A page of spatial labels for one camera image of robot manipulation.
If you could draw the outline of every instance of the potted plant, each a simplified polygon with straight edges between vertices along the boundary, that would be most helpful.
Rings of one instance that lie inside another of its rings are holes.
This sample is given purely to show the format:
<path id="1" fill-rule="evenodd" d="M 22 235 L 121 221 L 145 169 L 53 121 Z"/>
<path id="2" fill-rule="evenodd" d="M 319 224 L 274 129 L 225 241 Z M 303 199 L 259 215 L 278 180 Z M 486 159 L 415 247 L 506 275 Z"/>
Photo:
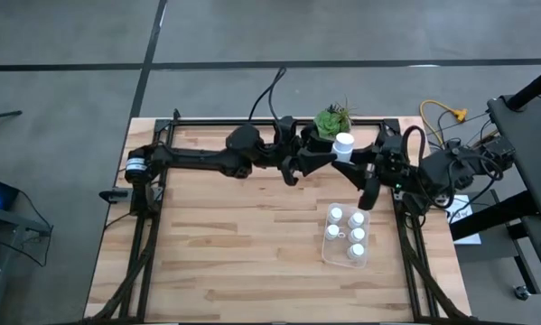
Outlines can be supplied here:
<path id="1" fill-rule="evenodd" d="M 350 132 L 352 120 L 350 119 L 351 109 L 348 107 L 348 100 L 345 106 L 339 103 L 328 106 L 314 118 L 314 124 L 318 129 L 319 137 L 327 140 L 334 140 L 341 132 Z"/>

